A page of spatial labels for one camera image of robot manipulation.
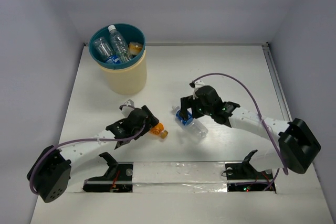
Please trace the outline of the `small orange patterned bottle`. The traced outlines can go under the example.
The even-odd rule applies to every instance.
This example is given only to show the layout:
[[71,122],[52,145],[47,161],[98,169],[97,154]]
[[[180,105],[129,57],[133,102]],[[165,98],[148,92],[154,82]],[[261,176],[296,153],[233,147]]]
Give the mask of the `small orange patterned bottle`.
[[168,131],[162,123],[158,123],[155,127],[151,128],[150,133],[159,136],[161,139],[165,139],[168,135]]

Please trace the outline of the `clear bottle blue label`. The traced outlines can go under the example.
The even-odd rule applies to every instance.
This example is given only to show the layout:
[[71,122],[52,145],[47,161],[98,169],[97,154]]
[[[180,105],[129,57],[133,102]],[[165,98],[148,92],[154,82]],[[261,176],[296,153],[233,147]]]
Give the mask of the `clear bottle blue label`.
[[193,137],[201,140],[208,134],[208,129],[198,120],[193,118],[191,112],[187,110],[187,120],[180,116],[181,108],[179,106],[172,106],[172,113],[177,124]]
[[93,42],[93,45],[100,54],[104,63],[113,65],[118,65],[121,63],[120,59],[104,37],[99,37],[98,39],[96,39]]

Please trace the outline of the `orange bottle dark blue label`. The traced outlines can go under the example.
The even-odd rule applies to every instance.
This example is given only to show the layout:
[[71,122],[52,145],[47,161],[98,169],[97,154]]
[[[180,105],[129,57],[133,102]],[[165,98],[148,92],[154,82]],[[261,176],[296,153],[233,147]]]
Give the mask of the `orange bottle dark blue label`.
[[140,53],[142,48],[143,45],[141,43],[132,41],[129,43],[128,52],[132,57],[135,57]]

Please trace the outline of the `clear unlabelled plastic bottle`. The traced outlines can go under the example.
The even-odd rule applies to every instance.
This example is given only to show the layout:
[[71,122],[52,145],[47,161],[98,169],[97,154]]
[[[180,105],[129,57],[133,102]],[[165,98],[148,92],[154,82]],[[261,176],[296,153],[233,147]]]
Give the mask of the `clear unlabelled plastic bottle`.
[[110,42],[113,50],[120,59],[122,63],[126,63],[132,60],[128,52],[128,44],[126,43],[123,36],[117,31],[115,25],[108,26],[108,31],[110,33]]

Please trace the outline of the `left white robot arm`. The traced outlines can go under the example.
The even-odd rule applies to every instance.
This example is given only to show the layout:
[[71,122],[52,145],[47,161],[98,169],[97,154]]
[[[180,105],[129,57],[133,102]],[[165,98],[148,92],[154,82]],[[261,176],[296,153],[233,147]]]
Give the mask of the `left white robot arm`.
[[118,192],[115,185],[122,171],[118,162],[110,154],[108,147],[116,143],[116,148],[137,140],[159,124],[159,119],[144,105],[135,108],[122,105],[120,109],[129,109],[129,114],[108,125],[104,131],[92,138],[81,138],[63,142],[45,148],[27,174],[31,191],[40,196],[45,203],[59,198],[67,189],[71,172],[80,165],[103,158],[98,167],[100,177],[93,181],[110,181],[110,189]]

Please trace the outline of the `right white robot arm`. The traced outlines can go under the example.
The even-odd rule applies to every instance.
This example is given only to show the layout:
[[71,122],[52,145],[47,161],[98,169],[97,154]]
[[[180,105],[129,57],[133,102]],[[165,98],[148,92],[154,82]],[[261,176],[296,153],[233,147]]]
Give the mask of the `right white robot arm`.
[[211,117],[217,124],[243,130],[269,140],[273,149],[264,153],[252,150],[242,161],[241,171],[253,178],[267,169],[280,169],[304,174],[312,164],[321,145],[307,123],[295,118],[281,121],[261,116],[239,104],[223,101],[211,86],[199,86],[194,93],[180,99],[180,117],[197,119]]

